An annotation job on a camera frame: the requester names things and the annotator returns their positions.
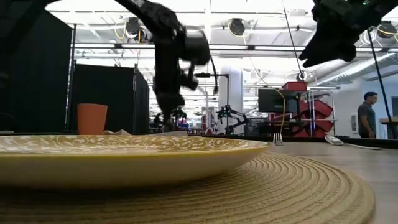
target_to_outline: wooden table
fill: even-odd
[[[376,196],[376,213],[371,223],[398,222],[398,150],[372,151],[326,143],[284,143],[270,152],[303,156],[350,170],[364,179]]]

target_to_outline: fork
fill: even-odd
[[[275,146],[283,146],[284,145],[284,140],[282,139],[282,134],[281,133],[274,133],[274,145]]]

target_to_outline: man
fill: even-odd
[[[358,107],[358,132],[361,138],[376,138],[376,116],[372,105],[377,102],[377,93],[367,92],[365,101]]]

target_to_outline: yellow plate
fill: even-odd
[[[0,185],[108,189],[177,184],[234,169],[267,146],[177,136],[1,136]]]

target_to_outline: woven placemat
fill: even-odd
[[[374,194],[357,176],[274,153],[162,190],[2,190],[0,196],[1,223],[355,224],[366,223],[374,210]]]

